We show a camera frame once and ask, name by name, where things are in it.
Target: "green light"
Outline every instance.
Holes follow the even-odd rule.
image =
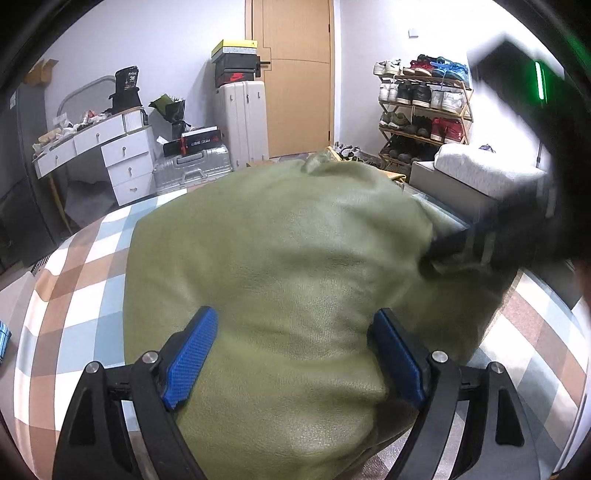
[[[538,96],[540,100],[544,100],[544,81],[542,79],[542,67],[539,62],[535,62],[535,72],[538,75]]]

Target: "yellow box lid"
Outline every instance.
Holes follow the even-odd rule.
[[[246,47],[246,48],[256,48],[258,42],[256,40],[222,40],[217,46],[212,50],[212,57],[216,54],[216,52],[223,47]]]

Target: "blue sneaker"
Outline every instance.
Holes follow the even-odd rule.
[[[464,64],[456,62],[437,63],[432,61],[431,65],[435,67],[431,72],[434,77],[461,80],[466,84],[466,86],[470,86],[470,81],[468,79],[468,67],[466,67]]]

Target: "desk leg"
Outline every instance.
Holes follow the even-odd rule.
[[[73,232],[72,232],[72,229],[70,228],[70,224],[68,223],[68,220],[66,218],[66,213],[64,212],[64,207],[61,205],[60,196],[57,193],[56,184],[53,181],[53,176],[51,175],[51,172],[48,173],[48,176],[49,176],[49,187],[51,189],[51,194],[53,195],[53,200],[56,203],[57,210],[60,212],[61,219],[64,220],[64,223],[66,224],[66,228],[70,232],[70,235],[72,235]]]

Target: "white desk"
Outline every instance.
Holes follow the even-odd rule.
[[[37,177],[100,147],[120,206],[155,193],[152,171],[157,154],[152,129],[144,125],[143,116],[141,107],[133,108],[68,137],[33,160]]]

